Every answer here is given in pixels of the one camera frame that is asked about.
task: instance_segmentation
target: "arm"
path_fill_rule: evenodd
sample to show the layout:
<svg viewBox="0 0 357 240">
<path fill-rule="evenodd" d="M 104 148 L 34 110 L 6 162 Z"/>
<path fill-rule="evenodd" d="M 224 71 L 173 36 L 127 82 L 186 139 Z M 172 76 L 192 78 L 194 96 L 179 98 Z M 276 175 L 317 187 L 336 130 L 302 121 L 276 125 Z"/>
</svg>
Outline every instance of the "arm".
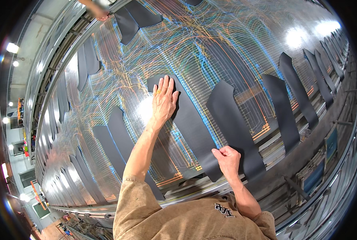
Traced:
<svg viewBox="0 0 357 240">
<path fill-rule="evenodd" d="M 90 9 L 97 20 L 105 21 L 108 19 L 108 13 L 101 9 L 97 4 L 95 4 L 92 0 L 78 0 L 81 4 L 84 4 L 87 9 Z"/>
<path fill-rule="evenodd" d="M 222 147 L 220 150 L 212 149 L 212 153 L 219 161 L 220 169 L 235 193 L 239 213 L 242 216 L 254 219 L 261 213 L 261 208 L 239 178 L 238 170 L 241 154 L 230 146 Z"/>
<path fill-rule="evenodd" d="M 144 181 L 149 169 L 152 151 L 157 135 L 165 122 L 172 116 L 176 109 L 176 101 L 179 93 L 172 94 L 174 81 L 168 76 L 160 79 L 153 88 L 152 118 L 147 123 L 125 166 L 123 176 L 135 175 L 138 180 Z"/>
</svg>

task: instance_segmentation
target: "beige shirt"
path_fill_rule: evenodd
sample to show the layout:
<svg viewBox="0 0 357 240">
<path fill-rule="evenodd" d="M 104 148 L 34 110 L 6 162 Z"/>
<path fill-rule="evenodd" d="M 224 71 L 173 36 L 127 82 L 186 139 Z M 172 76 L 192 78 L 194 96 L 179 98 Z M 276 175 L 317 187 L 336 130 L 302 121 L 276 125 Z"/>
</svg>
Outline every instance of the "beige shirt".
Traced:
<svg viewBox="0 0 357 240">
<path fill-rule="evenodd" d="M 124 177 L 114 239 L 276 239 L 271 213 L 250 220 L 223 199 L 205 198 L 161 208 L 149 185 Z"/>
</svg>

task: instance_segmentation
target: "shirt logo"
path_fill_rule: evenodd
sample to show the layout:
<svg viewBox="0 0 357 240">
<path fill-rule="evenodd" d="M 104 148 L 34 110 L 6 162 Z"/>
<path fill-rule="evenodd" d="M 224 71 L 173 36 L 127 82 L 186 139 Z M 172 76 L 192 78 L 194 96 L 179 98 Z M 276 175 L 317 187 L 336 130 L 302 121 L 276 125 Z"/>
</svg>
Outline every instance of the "shirt logo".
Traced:
<svg viewBox="0 0 357 240">
<path fill-rule="evenodd" d="M 231 210 L 224 208 L 221 204 L 215 204 L 215 209 L 219 210 L 219 212 L 224 214 L 225 217 L 235 217 L 234 215 L 232 215 Z"/>
</svg>

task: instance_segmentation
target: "sleeve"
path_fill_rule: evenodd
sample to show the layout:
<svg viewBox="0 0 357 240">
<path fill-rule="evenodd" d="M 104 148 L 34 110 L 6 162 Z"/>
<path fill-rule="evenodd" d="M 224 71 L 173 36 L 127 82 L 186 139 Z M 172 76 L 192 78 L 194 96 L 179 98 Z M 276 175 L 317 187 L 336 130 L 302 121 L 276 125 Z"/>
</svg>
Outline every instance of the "sleeve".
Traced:
<svg viewBox="0 0 357 240">
<path fill-rule="evenodd" d="M 253 219 L 253 221 L 267 238 L 270 240 L 277 240 L 275 218 L 270 212 L 261 212 L 255 219 Z"/>
<path fill-rule="evenodd" d="M 134 175 L 123 178 L 113 222 L 113 237 L 117 239 L 144 219 L 162 209 L 152 190 Z"/>
</svg>

